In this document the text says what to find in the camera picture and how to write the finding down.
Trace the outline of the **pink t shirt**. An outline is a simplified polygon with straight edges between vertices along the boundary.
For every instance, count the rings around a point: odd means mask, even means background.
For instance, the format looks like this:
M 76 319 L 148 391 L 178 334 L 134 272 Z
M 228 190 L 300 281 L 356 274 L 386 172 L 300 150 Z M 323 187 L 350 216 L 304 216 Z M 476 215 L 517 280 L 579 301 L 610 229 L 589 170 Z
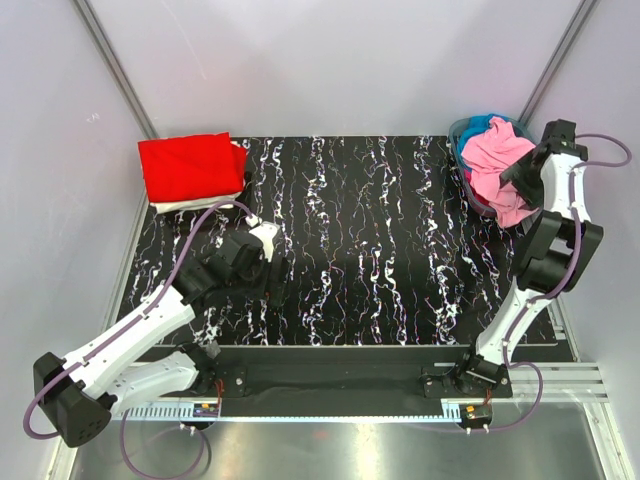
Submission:
M 500 186 L 500 174 L 534 147 L 533 142 L 515 136 L 511 123 L 493 118 L 491 127 L 472 137 L 462 152 L 472 169 L 472 187 L 496 211 L 501 228 L 514 227 L 535 212 L 512 186 Z

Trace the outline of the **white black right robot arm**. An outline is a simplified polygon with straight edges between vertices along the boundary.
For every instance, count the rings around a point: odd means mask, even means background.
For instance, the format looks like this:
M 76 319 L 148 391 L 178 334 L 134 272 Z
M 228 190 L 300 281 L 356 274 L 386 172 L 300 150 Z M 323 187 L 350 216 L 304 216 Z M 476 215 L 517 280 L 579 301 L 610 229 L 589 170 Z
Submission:
M 533 220 L 515 247 L 502 305 L 447 375 L 460 394 L 483 396 L 508 384 L 516 346 L 538 314 L 575 287 L 604 230 L 587 212 L 583 176 L 591 163 L 575 123 L 548 122 L 538 144 L 502 116 L 489 117 L 474 136 L 472 123 L 459 121 L 449 132 L 469 200 L 493 209 L 502 227 Z

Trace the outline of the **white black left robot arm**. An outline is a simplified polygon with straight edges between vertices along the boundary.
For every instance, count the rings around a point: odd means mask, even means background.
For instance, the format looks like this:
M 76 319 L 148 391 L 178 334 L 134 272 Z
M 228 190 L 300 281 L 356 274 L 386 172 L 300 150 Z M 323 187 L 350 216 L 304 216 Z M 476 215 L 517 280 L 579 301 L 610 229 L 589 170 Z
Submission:
M 39 357 L 31 406 L 43 411 L 54 436 L 79 447 L 128 409 L 168 393 L 207 392 L 213 356 L 195 344 L 141 367 L 135 362 L 224 298 L 281 306 L 288 270 L 278 225 L 258 221 L 226 233 L 220 246 L 179 260 L 163 285 L 94 340 L 62 357 Z

